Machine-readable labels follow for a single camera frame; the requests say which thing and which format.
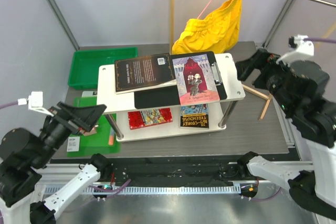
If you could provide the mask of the yellow shorts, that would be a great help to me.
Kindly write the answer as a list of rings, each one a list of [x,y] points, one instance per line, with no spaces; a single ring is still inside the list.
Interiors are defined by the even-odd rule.
[[[204,19],[189,19],[172,53],[212,51],[220,54],[230,50],[239,40],[241,11],[242,0],[227,0]]]

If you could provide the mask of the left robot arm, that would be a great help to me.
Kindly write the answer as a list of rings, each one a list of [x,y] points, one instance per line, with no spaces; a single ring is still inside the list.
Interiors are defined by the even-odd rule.
[[[111,177],[112,165],[103,155],[94,154],[63,188],[43,201],[31,202],[35,186],[42,178],[37,171],[46,168],[70,135],[91,131],[107,107],[104,104],[75,107],[58,102],[50,109],[31,104],[28,108],[45,114],[46,118],[39,136],[24,128],[13,129],[4,136],[7,140],[24,140],[26,144],[1,162],[1,223],[56,223],[85,188]]]

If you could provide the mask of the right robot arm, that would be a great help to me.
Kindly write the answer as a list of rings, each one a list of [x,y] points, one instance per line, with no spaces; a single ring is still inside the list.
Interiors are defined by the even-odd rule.
[[[248,152],[237,161],[239,177],[266,179],[287,190],[301,208],[334,220],[335,103],[323,97],[329,75],[313,61],[296,59],[286,63],[264,49],[235,66],[240,81],[256,69],[260,71],[254,87],[272,94],[306,142],[313,163],[312,171],[290,171]]]

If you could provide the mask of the white label card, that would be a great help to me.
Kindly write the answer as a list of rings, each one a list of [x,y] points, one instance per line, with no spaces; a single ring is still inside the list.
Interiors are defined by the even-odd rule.
[[[79,136],[71,136],[68,137],[67,142],[67,152],[77,152],[80,147],[80,137]]]

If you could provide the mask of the green cutting mat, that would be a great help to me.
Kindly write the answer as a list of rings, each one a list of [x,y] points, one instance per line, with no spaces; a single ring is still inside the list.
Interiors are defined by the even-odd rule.
[[[84,157],[92,156],[93,154],[115,154],[121,151],[121,144],[114,138],[114,145],[108,145],[109,133],[111,126],[104,116],[101,116],[98,120],[98,127],[96,132],[92,135],[70,135],[80,137],[80,147],[77,152],[67,152],[67,157]]]

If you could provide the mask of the orange marker pen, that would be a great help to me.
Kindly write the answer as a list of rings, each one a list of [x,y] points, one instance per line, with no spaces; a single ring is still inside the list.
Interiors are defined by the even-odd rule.
[[[113,146],[114,145],[114,138],[115,138],[115,132],[114,132],[114,129],[111,128],[110,129],[110,133],[109,133],[109,139],[108,139],[108,145],[109,146]]]

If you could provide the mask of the green plastic bin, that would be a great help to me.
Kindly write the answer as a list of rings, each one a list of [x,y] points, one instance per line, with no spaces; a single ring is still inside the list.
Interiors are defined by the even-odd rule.
[[[72,58],[68,86],[76,90],[96,89],[100,66],[137,56],[137,47],[76,51]]]

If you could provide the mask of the white two-tier shelf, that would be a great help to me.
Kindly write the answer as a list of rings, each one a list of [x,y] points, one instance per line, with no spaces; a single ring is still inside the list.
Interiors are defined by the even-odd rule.
[[[245,97],[230,54],[211,51],[118,60],[99,68],[97,104],[119,142],[225,129]]]

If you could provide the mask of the Hamlet illustrated book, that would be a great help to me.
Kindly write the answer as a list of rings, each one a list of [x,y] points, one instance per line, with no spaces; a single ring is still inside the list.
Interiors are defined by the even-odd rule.
[[[173,58],[180,105],[198,105],[220,100],[211,64],[206,53]]]

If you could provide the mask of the red patterned book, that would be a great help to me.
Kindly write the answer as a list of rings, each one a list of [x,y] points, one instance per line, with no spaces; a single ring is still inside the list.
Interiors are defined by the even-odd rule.
[[[128,112],[130,130],[156,126],[173,121],[170,108]]]

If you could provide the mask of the dark brown book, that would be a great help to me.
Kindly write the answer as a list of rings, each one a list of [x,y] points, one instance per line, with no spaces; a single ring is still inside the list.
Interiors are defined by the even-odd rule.
[[[115,92],[123,94],[170,87],[177,84],[169,54],[157,54],[114,63]]]

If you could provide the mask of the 169-storey treehouse book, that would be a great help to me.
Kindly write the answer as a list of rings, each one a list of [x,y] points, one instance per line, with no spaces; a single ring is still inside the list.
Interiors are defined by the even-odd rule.
[[[209,129],[208,104],[182,106],[180,127]]]

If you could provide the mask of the black clipboard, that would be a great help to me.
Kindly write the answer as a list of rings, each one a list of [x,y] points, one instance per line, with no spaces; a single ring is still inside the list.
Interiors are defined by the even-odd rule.
[[[210,64],[216,61],[215,54],[212,51],[205,51]],[[223,84],[216,86],[220,101],[227,98],[226,90]],[[134,93],[134,107],[137,110],[181,106],[177,86],[168,86],[158,89],[137,91]]]

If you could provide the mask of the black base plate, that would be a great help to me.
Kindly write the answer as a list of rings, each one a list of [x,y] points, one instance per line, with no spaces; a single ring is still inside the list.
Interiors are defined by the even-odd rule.
[[[241,178],[235,165],[221,163],[129,164],[114,167],[114,181],[132,187],[231,186]]]

